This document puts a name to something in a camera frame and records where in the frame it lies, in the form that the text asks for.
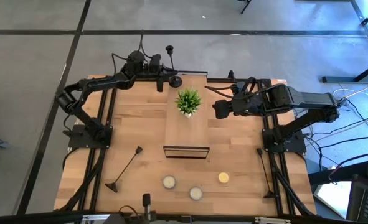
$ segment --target gray floor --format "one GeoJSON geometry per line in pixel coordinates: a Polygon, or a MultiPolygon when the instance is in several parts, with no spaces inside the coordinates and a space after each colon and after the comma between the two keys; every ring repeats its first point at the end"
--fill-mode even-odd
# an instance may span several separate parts
{"type": "MultiPolygon", "coordinates": [[[[357,1],[368,16],[368,1],[357,1]]],[[[0,29],[75,29],[84,0],[0,1],[0,29]]],[[[93,1],[86,30],[362,30],[349,2],[253,0],[244,15],[243,2],[204,0],[100,0],[93,1]]],[[[111,74],[110,53],[127,55],[137,48],[138,36],[82,36],[67,83],[89,74],[111,74]]],[[[64,68],[72,36],[0,36],[0,138],[9,143],[0,150],[0,215],[13,212],[27,173],[53,93],[64,68]]],[[[335,84],[322,84],[324,75],[354,76],[368,68],[366,37],[149,35],[144,47],[161,53],[174,46],[174,65],[181,70],[206,70],[210,77],[284,78],[299,91],[332,92],[335,84]]],[[[359,90],[364,85],[343,85],[359,90]]],[[[368,96],[351,98],[368,117],[368,96]]],[[[65,114],[58,112],[28,212],[48,212],[62,173],[68,138],[62,134],[65,114]]],[[[342,108],[341,119],[315,124],[314,132],[330,131],[360,118],[342,108]]],[[[321,141],[327,145],[368,136],[363,124],[346,135],[321,141]]],[[[341,162],[366,153],[368,140],[341,144],[324,155],[341,162]]],[[[309,147],[307,158],[318,161],[309,147]]],[[[333,165],[323,160],[325,166],[333,165]]]]}

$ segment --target green plant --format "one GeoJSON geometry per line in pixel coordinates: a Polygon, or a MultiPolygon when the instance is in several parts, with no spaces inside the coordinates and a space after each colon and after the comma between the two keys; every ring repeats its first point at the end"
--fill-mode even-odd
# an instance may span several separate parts
{"type": "Polygon", "coordinates": [[[183,111],[188,114],[193,113],[199,108],[201,103],[201,97],[197,90],[185,89],[178,92],[176,104],[179,111],[183,111]]]}

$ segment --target desk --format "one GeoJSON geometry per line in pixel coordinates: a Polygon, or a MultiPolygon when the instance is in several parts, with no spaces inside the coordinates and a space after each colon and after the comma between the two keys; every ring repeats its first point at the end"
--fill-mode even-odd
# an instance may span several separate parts
{"type": "MultiPolygon", "coordinates": [[[[285,83],[284,80],[271,82],[285,83]]],[[[225,87],[230,84],[207,85],[225,87]]],[[[261,160],[256,153],[256,148],[263,147],[262,118],[230,115],[226,119],[218,120],[215,118],[212,104],[222,97],[207,91],[207,99],[204,99],[204,104],[201,105],[207,109],[205,119],[210,146],[207,159],[166,159],[163,145],[169,90],[171,87],[168,83],[164,84],[164,91],[158,93],[155,82],[136,82],[130,90],[117,91],[111,123],[114,127],[113,138],[110,148],[106,151],[96,211],[117,212],[120,207],[131,205],[138,212],[142,212],[142,195],[150,193],[151,208],[157,213],[275,216],[274,199],[263,198],[268,188],[261,160]],[[119,192],[114,193],[104,184],[116,179],[137,146],[144,150],[134,158],[121,176],[118,181],[119,192]],[[218,182],[217,176],[220,172],[229,174],[228,183],[218,182]],[[167,190],[162,185],[162,179],[166,175],[173,175],[177,180],[177,185],[172,190],[167,190]],[[198,202],[189,198],[189,189],[193,186],[199,186],[204,192],[203,198],[198,202]]],[[[110,92],[106,99],[104,118],[110,92]]],[[[100,97],[101,92],[92,93],[83,106],[90,116],[97,115],[100,97]]],[[[292,112],[278,116],[280,124],[289,123],[293,119],[292,112]]],[[[88,152],[88,149],[79,149],[67,159],[55,208],[64,206],[82,183],[88,152]]],[[[264,153],[263,156],[268,181],[272,186],[268,155],[264,153]]],[[[308,209],[315,213],[304,160],[296,154],[286,154],[286,163],[292,188],[308,209]]],[[[283,208],[287,213],[286,196],[282,186],[280,192],[283,208]]],[[[90,185],[85,208],[89,208],[91,193],[90,185]]]]}

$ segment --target potted plant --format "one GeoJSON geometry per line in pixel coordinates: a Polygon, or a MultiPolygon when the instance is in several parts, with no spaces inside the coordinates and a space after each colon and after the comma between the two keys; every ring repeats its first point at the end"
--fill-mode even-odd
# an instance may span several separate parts
{"type": "Polygon", "coordinates": [[[187,118],[190,118],[199,109],[202,102],[197,90],[185,89],[178,92],[176,103],[178,110],[187,118]]]}

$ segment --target wooden table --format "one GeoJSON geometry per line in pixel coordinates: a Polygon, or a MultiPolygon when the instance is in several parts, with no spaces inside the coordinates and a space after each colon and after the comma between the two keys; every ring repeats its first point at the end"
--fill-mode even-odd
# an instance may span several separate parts
{"type": "MultiPolygon", "coordinates": [[[[273,85],[276,83],[286,81],[272,80],[273,85]]],[[[230,84],[208,83],[208,85],[223,87],[230,84]]],[[[216,100],[221,100],[222,96],[205,91],[206,101],[201,106],[206,109],[205,130],[210,146],[207,159],[166,159],[163,145],[170,91],[175,89],[165,83],[164,91],[158,93],[155,82],[136,82],[130,90],[117,91],[112,120],[113,139],[106,151],[96,211],[117,212],[120,207],[130,205],[138,212],[143,212],[142,195],[150,193],[151,208],[157,213],[276,215],[275,200],[263,198],[268,189],[262,163],[256,153],[256,148],[263,147],[262,118],[230,114],[226,119],[216,119],[212,104],[216,100]],[[144,150],[134,158],[121,176],[118,181],[119,192],[114,193],[104,184],[116,179],[133,156],[137,146],[141,146],[144,150]],[[219,183],[220,172],[229,174],[228,183],[219,183]],[[172,190],[165,189],[162,185],[162,179],[166,175],[173,175],[177,180],[177,185],[172,190]],[[200,201],[196,202],[189,198],[189,189],[193,186],[199,186],[204,192],[200,201]]],[[[106,99],[104,118],[108,111],[110,92],[106,99]]],[[[83,106],[90,116],[97,115],[100,97],[101,92],[92,93],[83,106]]],[[[293,119],[292,112],[278,116],[280,124],[289,123],[293,119]]],[[[88,152],[88,149],[79,149],[67,159],[55,208],[65,205],[82,183],[88,152]]],[[[296,154],[285,155],[292,188],[308,209],[315,213],[304,160],[296,154]]],[[[268,155],[264,153],[263,156],[268,181],[272,186],[268,155]]],[[[91,193],[92,185],[88,188],[85,208],[89,207],[91,193]]],[[[285,193],[281,193],[281,197],[283,209],[287,213],[285,193]]]]}

